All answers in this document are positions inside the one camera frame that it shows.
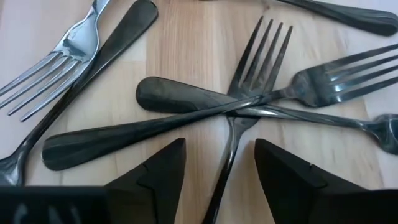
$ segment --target silver fork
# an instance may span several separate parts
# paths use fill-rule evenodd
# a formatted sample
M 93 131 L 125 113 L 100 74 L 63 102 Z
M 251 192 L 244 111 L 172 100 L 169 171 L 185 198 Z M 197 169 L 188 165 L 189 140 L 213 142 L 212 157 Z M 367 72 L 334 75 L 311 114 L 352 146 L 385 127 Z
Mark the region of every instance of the silver fork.
M 61 41 L 46 57 L 1 88 L 0 96 L 3 96 L 36 73 L 44 71 L 37 79 L 31 81 L 29 84 L 22 87 L 0 103 L 0 108 L 5 107 L 18 97 L 22 96 L 47 77 L 52 77 L 32 96 L 29 96 L 13 107 L 13 109 L 8 112 L 8 115 L 10 116 L 64 78 L 65 81 L 63 81 L 60 86 L 58 86 L 44 100 L 40 101 L 21 118 L 21 121 L 25 121 L 73 85 L 73 83 L 87 70 L 87 68 L 89 68 L 99 50 L 100 38 L 98 35 L 98 19 L 110 1 L 111 0 L 94 0 L 87 16 L 82 21 L 77 22 L 69 28 Z
M 398 55 L 355 67 L 343 67 L 395 49 L 398 49 L 398 44 L 351 55 L 302 70 L 294 75 L 292 83 L 288 87 L 266 93 L 263 102 L 271 102 L 284 98 L 295 98 L 306 106 L 317 108 L 341 103 L 393 85 L 398 82 L 398 77 L 361 87 L 361 84 L 366 81 L 397 70 L 398 65 L 365 75 L 358 75 L 358 73 L 396 60 L 398 59 Z
M 267 29 L 262 36 L 259 47 L 256 50 L 255 56 L 250 64 L 248 73 L 244 76 L 244 68 L 246 63 L 248 62 L 249 54 L 253 47 L 254 41 L 256 39 L 257 33 L 259 32 L 259 28 L 261 26 L 263 17 L 261 17 L 257 23 L 256 28 L 254 29 L 251 38 L 244 50 L 244 53 L 239 61 L 238 67 L 235 71 L 232 82 L 229 86 L 228 95 L 237 99 L 245 99 L 252 96 L 256 96 L 261 94 L 262 92 L 271 91 L 274 87 L 276 77 L 279 72 L 279 68 L 281 66 L 287 45 L 289 43 L 290 35 L 292 33 L 292 27 L 289 28 L 289 31 L 285 37 L 284 43 L 280 49 L 278 54 L 278 58 L 275 61 L 274 67 L 270 72 L 269 78 L 265 83 L 265 74 L 267 72 L 267 66 L 271 61 L 272 54 L 275 50 L 276 43 L 278 41 L 280 31 L 282 29 L 282 23 L 279 24 L 278 30 L 275 33 L 274 39 L 269 47 L 268 53 L 264 59 L 263 64 L 261 65 L 258 77 L 255 77 L 256 67 L 259 63 L 259 59 L 261 53 L 264 49 L 264 45 L 269 35 L 269 31 L 272 27 L 273 20 L 270 20 Z M 213 192 L 213 196 L 211 198 L 208 210 L 203 219 L 202 223 L 215 223 L 217 219 L 218 210 L 220 207 L 221 198 L 223 196 L 223 192 L 228 181 L 229 173 L 231 172 L 232 165 L 234 162 L 234 158 L 236 155 L 236 151 L 238 150 L 239 140 L 243 132 L 253 127 L 258 121 L 259 118 L 236 118 L 234 116 L 227 116 L 228 124 L 229 124 L 229 139 L 227 143 L 227 147 L 224 151 L 223 162 L 221 162 L 221 172 L 219 179 L 216 183 L 216 187 Z

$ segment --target dark metal fork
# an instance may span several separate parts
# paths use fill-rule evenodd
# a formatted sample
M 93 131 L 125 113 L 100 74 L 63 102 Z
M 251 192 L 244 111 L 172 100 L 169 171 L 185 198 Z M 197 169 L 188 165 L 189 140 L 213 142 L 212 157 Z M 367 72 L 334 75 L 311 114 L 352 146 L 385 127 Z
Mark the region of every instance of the dark metal fork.
M 267 68 L 268 68 L 268 65 L 270 64 L 271 57 L 275 50 L 276 43 L 278 41 L 280 31 L 282 29 L 283 24 L 282 23 L 279 24 L 278 30 L 275 33 L 274 39 L 272 40 L 272 43 L 268 50 L 268 53 L 264 59 L 263 64 L 261 65 L 259 74 L 258 74 L 258 76 L 255 76 L 256 67 L 259 64 L 260 56 L 264 49 L 270 29 L 272 27 L 273 20 L 271 20 L 269 22 L 267 29 L 266 29 L 264 35 L 262 36 L 259 47 L 256 50 L 256 54 L 253 58 L 253 61 L 250 64 L 248 73 L 245 76 L 244 68 L 246 66 L 246 63 L 248 62 L 248 58 L 249 58 L 250 52 L 253 48 L 257 33 L 259 32 L 259 28 L 261 26 L 262 20 L 263 20 L 263 17 L 261 17 L 259 19 L 257 26 L 254 29 L 252 36 L 249 39 L 249 42 L 244 50 L 244 53 L 239 61 L 238 67 L 235 71 L 232 82 L 229 86 L 228 95 L 232 96 L 234 98 L 237 98 L 237 99 L 249 98 L 252 96 L 259 95 L 263 91 L 271 91 L 272 88 L 274 87 L 276 77 L 279 72 L 279 68 L 281 66 L 283 57 L 285 55 L 287 44 L 289 43 L 290 35 L 292 33 L 292 27 L 289 28 L 289 31 L 286 35 L 284 43 L 282 44 L 282 47 L 278 54 L 278 58 L 275 61 L 274 67 L 273 67 L 272 71 L 270 72 L 267 82 L 265 82 L 265 80 L 266 80 L 265 75 L 267 73 Z M 222 199 L 222 196 L 224 193 L 224 189 L 225 189 L 229 174 L 232 169 L 232 165 L 234 162 L 236 152 L 238 150 L 239 140 L 241 139 L 243 132 L 245 132 L 249 128 L 253 127 L 259 121 L 259 118 L 236 118 L 234 116 L 227 116 L 227 120 L 228 120 L 228 124 L 229 124 L 229 139 L 228 139 L 226 149 L 224 150 L 223 161 L 221 162 L 222 167 L 220 167 L 221 168 L 220 176 L 216 183 L 208 210 L 203 219 L 203 223 L 206 223 L 206 224 L 216 222 L 218 210 L 220 208 L 221 199 Z

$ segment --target spoon handle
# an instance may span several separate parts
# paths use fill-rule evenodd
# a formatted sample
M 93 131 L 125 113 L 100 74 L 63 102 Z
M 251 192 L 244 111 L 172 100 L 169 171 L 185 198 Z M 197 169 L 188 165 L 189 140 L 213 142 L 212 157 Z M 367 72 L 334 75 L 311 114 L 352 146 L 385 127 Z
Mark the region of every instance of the spoon handle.
M 42 159 L 47 168 L 64 170 L 186 124 L 259 102 L 257 96 L 167 118 L 58 134 L 44 142 Z
M 314 0 L 278 1 L 307 9 L 373 34 L 391 36 L 398 31 L 398 16 L 391 12 L 340 6 Z
M 138 0 L 130 7 L 98 52 L 97 58 L 89 72 L 83 74 L 75 82 L 11 155 L 11 157 L 18 160 L 17 170 L 19 171 L 19 179 L 16 185 L 21 186 L 24 184 L 24 166 L 27 156 L 43 133 L 95 78 L 101 75 L 113 61 L 153 24 L 157 15 L 156 6 L 149 0 Z
M 147 77 L 141 80 L 137 87 L 136 98 L 138 104 L 145 110 L 161 113 L 188 113 L 236 100 L 221 93 L 159 77 Z M 368 125 L 371 124 L 368 121 L 359 121 L 271 105 L 232 111 L 228 115 L 308 121 L 358 129 L 367 129 Z

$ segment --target wood grain surface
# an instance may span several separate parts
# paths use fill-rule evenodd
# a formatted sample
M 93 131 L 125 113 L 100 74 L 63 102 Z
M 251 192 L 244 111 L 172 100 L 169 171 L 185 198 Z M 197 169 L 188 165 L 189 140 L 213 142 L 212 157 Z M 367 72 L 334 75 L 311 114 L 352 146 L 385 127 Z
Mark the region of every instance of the wood grain surface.
M 133 2 L 112 0 L 99 23 L 102 43 Z M 36 145 L 27 168 L 29 185 L 103 185 L 174 139 L 186 138 L 187 166 L 176 223 L 200 223 L 228 138 L 224 117 L 171 131 L 63 172 L 45 168 L 40 160 L 42 141 L 66 131 L 167 116 L 146 112 L 136 103 L 135 89 L 144 77 L 171 78 L 226 93 L 261 14 L 265 15 L 266 21 L 273 18 L 276 22 L 284 22 L 283 32 L 288 26 L 294 26 L 275 88 L 286 86 L 294 73 L 304 68 L 398 40 L 396 35 L 387 38 L 368 34 L 271 0 L 154 2 L 159 8 L 158 21 L 59 117 Z M 398 14 L 398 3 L 394 0 L 327 2 Z M 90 4 L 91 0 L 0 0 L 0 86 L 52 50 L 63 33 L 85 16 Z M 371 119 L 383 113 L 398 113 L 396 94 L 397 85 L 315 111 Z M 291 101 L 276 104 L 309 110 Z M 0 111 L 0 157 L 8 156 L 49 110 L 48 107 L 20 123 L 19 118 L 30 107 L 8 117 L 6 113 L 11 106 Z M 244 133 L 240 142 L 218 223 L 273 223 L 254 163 L 256 138 L 267 139 L 363 187 L 398 187 L 398 157 L 382 152 L 364 133 L 319 124 L 262 119 Z

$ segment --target black spoon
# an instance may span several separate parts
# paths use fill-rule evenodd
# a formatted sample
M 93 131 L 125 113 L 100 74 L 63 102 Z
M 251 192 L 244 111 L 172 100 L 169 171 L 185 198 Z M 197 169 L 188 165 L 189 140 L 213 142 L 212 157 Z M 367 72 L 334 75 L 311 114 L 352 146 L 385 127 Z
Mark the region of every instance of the black spoon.
M 27 157 L 43 133 L 88 84 L 106 70 L 154 23 L 157 16 L 157 8 L 150 0 L 137 0 L 130 7 L 98 52 L 91 70 L 75 82 L 9 157 L 0 160 L 0 185 L 24 185 Z

